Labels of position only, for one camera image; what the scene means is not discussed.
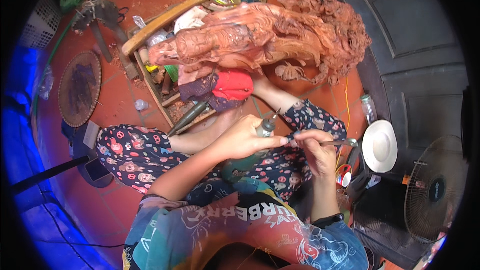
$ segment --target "plastic crate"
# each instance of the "plastic crate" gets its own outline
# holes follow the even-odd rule
[[[39,0],[27,20],[19,44],[44,49],[52,40],[62,19],[62,14],[53,0]]]

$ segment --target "carved wooden sculpture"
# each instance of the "carved wooden sculpture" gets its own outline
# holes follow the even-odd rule
[[[275,73],[283,80],[304,79],[319,83],[332,69],[328,82],[338,83],[363,60],[372,40],[360,15],[337,0],[279,0],[284,6],[242,3],[205,16],[204,26],[182,29],[173,38],[154,45],[149,59],[156,65],[181,64],[183,72],[208,75],[212,65],[262,73],[261,65],[295,59],[302,66],[314,63],[319,74],[307,78],[290,63]],[[295,12],[294,6],[302,13]]]

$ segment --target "dark door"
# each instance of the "dark door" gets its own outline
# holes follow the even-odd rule
[[[372,85],[372,73],[380,75],[376,89],[384,88],[389,112],[383,118],[391,121],[398,143],[393,172],[409,174],[430,143],[460,136],[468,84],[460,46],[438,0],[344,1],[362,16],[373,40],[376,63],[369,70],[359,64],[358,71],[364,87]]]

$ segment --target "printed shirt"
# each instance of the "printed shirt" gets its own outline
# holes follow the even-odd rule
[[[125,241],[123,269],[201,270],[237,242],[290,264],[368,268],[362,244],[342,220],[323,229],[304,224],[266,183],[243,178],[234,187],[239,191],[205,207],[144,196]]]

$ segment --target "white plate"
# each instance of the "white plate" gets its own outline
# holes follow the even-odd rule
[[[392,123],[377,120],[370,124],[363,135],[362,152],[365,163],[374,172],[392,170],[397,160],[397,139]]]

